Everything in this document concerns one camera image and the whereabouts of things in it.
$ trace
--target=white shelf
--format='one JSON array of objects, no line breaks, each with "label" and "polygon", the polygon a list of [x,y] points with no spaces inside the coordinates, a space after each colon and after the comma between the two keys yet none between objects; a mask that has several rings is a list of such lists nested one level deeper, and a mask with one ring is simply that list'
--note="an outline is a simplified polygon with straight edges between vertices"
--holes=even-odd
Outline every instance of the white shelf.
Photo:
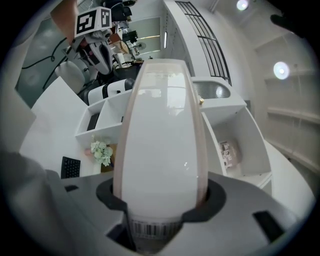
[{"label": "white shelf", "polygon": [[259,43],[258,45],[255,45],[255,46],[254,46],[254,49],[255,49],[256,51],[259,51],[259,49],[262,48],[263,46],[266,46],[266,45],[268,45],[268,44],[271,44],[272,42],[274,42],[274,41],[276,41],[276,40],[284,37],[284,36],[287,35],[288,33],[289,33],[289,31],[286,32],[286,33],[284,33],[284,34],[274,34],[273,37],[268,38],[268,40],[263,41],[263,42]]},{"label": "white shelf", "polygon": [[272,141],[271,139],[267,138],[266,140],[271,145],[273,145],[277,150],[279,150],[282,154],[296,160],[297,162],[299,162],[300,164],[302,164],[303,166],[307,167],[308,169],[312,170],[317,174],[320,172],[320,166],[312,162],[310,159],[306,158],[305,156],[297,152],[292,153],[292,150],[290,150],[288,147],[285,147],[284,145],[278,142]]},{"label": "white shelf", "polygon": [[104,106],[104,103],[105,103],[105,100],[102,100],[102,101],[99,101],[95,104],[92,104],[86,108],[86,110],[83,113],[82,119],[80,121],[79,127],[77,129],[77,132],[76,132],[77,134],[87,131],[87,128],[88,128],[88,125],[90,122],[90,118],[94,114],[101,112],[101,110]]},{"label": "white shelf", "polygon": [[[87,107],[75,137],[83,149],[89,149],[93,136],[109,138],[112,144],[118,143],[122,117],[125,116],[127,105],[132,90],[107,97]],[[90,118],[93,114],[100,113],[96,126],[87,131]]]},{"label": "white shelf", "polygon": [[[214,173],[218,173],[251,183],[263,188],[271,180],[271,167],[262,134],[245,107],[231,118],[221,122],[202,113],[207,140],[208,160]],[[235,139],[241,151],[241,161],[237,166],[226,169],[220,151],[219,142]]]},{"label": "white shelf", "polygon": [[78,140],[78,142],[81,144],[83,149],[89,149],[91,142],[93,142],[93,135],[97,138],[109,138],[111,144],[117,144],[120,132],[121,132],[121,126],[122,123],[115,123],[113,125],[110,125],[108,127],[100,128],[100,129],[93,129],[88,130],[82,133],[78,133],[75,138]]},{"label": "white shelf", "polygon": [[278,108],[278,107],[268,107],[267,112],[270,114],[302,119],[302,120],[320,125],[320,116],[317,114],[294,111],[294,110]]},{"label": "white shelf", "polygon": [[[297,77],[297,76],[315,76],[317,74],[317,71],[314,69],[302,69],[302,70],[290,70],[290,77]],[[264,76],[264,80],[273,80],[273,79],[279,79],[276,77],[274,73],[269,73]]]},{"label": "white shelf", "polygon": [[200,111],[205,113],[211,126],[233,118],[238,111],[247,105],[234,88],[221,77],[192,77],[191,80],[195,84],[214,82],[223,85],[230,91],[228,98],[207,98],[201,105]]},{"label": "white shelf", "polygon": [[219,143],[205,113],[202,113],[209,172],[227,176]]}]

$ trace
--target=gray floor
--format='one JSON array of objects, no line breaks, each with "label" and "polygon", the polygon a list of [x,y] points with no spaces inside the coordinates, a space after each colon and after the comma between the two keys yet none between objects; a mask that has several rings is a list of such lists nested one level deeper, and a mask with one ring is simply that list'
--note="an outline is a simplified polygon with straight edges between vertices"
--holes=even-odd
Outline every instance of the gray floor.
[{"label": "gray floor", "polygon": [[[27,67],[47,56],[51,56],[54,48],[63,38],[64,36],[51,18],[44,20],[30,44],[23,67]],[[67,46],[67,41],[64,41],[57,48],[54,54],[54,62],[51,62],[50,58],[48,58],[21,71],[16,90],[30,108],[32,108],[41,96],[44,83],[59,61],[64,57],[62,49]],[[56,78],[57,76],[53,74],[47,85],[50,85]]]}]

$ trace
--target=shelf compartment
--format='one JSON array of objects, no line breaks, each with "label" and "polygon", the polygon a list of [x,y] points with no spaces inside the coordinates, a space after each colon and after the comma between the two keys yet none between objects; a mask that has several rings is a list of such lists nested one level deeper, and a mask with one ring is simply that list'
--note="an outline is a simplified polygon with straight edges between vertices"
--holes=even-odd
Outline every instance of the shelf compartment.
[{"label": "shelf compartment", "polygon": [[81,144],[83,149],[90,149],[91,143],[93,142],[93,135],[97,138],[109,138],[111,144],[117,144],[120,137],[121,126],[122,123],[120,122],[108,127],[88,130],[77,134],[75,138]]},{"label": "shelf compartment", "polygon": [[214,83],[228,90],[228,97],[207,98],[200,107],[200,111],[205,113],[211,126],[234,117],[238,111],[244,109],[247,105],[236,91],[221,77],[192,77],[191,79],[194,84],[201,85],[202,87],[210,86],[210,83]]},{"label": "shelf compartment", "polygon": [[279,107],[268,107],[267,112],[274,115],[302,119],[304,121],[320,125],[320,116],[317,114],[294,111],[294,110],[289,110],[289,109],[279,108]]},{"label": "shelf compartment", "polygon": [[227,121],[212,125],[212,130],[218,142],[235,139],[238,143],[241,161],[236,166],[226,169],[228,177],[246,181],[258,187],[268,183],[271,167],[267,149],[263,136],[247,108],[241,109]]},{"label": "shelf compartment", "polygon": [[101,129],[114,124],[121,123],[129,102],[132,90],[119,93],[115,96],[106,98],[101,110],[96,129]]},{"label": "shelf compartment", "polygon": [[92,104],[86,108],[86,110],[83,113],[83,116],[82,116],[82,119],[81,119],[80,124],[78,126],[76,134],[83,133],[83,132],[87,131],[91,117],[95,114],[101,113],[104,104],[105,104],[105,100],[101,100],[101,101],[96,102],[95,104]]},{"label": "shelf compartment", "polygon": [[202,120],[208,158],[208,171],[227,176],[224,161],[220,153],[219,143],[205,113],[202,113]]}]

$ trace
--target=gray surface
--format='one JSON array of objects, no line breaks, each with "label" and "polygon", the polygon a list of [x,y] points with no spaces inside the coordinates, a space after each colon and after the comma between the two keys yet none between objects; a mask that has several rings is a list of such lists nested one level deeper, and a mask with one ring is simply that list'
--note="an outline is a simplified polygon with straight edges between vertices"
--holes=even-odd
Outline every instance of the gray surface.
[{"label": "gray surface", "polygon": [[[75,211],[70,208],[76,208],[76,214],[79,215],[78,221],[81,222],[80,226],[83,226],[77,226],[76,230],[70,231],[73,238],[77,240],[76,243],[79,243],[81,255],[86,255],[84,251],[88,250],[83,244],[87,239],[84,236],[87,234],[90,237],[87,244],[94,243],[94,246],[97,247],[95,253],[102,253],[105,250],[104,252],[108,254],[113,248],[112,252],[116,255],[130,254],[130,251],[120,250],[117,248],[119,245],[105,237],[111,227],[122,221],[123,214],[104,208],[95,195],[96,187],[111,178],[112,175],[112,172],[109,172],[62,180],[64,185],[79,187],[69,193],[69,197],[75,205],[70,206],[69,202],[66,204],[68,204],[68,212]],[[297,221],[291,212],[284,209],[264,191],[251,184],[214,173],[209,173],[209,178],[218,182],[225,189],[227,194],[225,206],[207,222],[185,223],[176,237],[158,255],[212,255],[213,252],[220,256],[245,255],[269,244],[268,239],[253,218],[253,213],[268,210],[285,230]],[[66,210],[65,205],[61,204],[59,207],[63,212]],[[68,226],[70,222],[75,222],[75,216],[72,214],[64,217]],[[103,248],[100,247],[99,240],[105,241]]]},{"label": "gray surface", "polygon": [[223,209],[207,222],[185,223],[159,255],[246,255],[268,245],[253,213],[268,210],[284,230],[297,221],[291,212],[249,183],[214,173],[209,173],[209,178],[226,191]]},{"label": "gray surface", "polygon": [[[17,154],[4,155],[3,188],[12,212],[30,236],[54,255],[137,255],[106,237],[122,223],[124,213],[109,210],[96,188],[112,172],[61,180],[44,172],[34,161]],[[268,210],[284,230],[296,217],[259,188],[236,179],[209,173],[225,190],[222,210],[207,222],[185,223],[158,255],[245,255],[268,247],[268,240],[252,214]],[[66,192],[66,185],[78,189]]]}]

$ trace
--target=small box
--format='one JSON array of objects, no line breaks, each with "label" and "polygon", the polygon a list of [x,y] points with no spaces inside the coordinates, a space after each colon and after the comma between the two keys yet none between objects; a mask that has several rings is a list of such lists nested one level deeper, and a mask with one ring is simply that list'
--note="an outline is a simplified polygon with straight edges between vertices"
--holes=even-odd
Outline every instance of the small box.
[{"label": "small box", "polygon": [[109,45],[115,44],[121,41],[121,38],[118,34],[111,34],[108,38]]},{"label": "small box", "polygon": [[74,38],[111,27],[111,9],[101,6],[92,8],[76,16]]}]

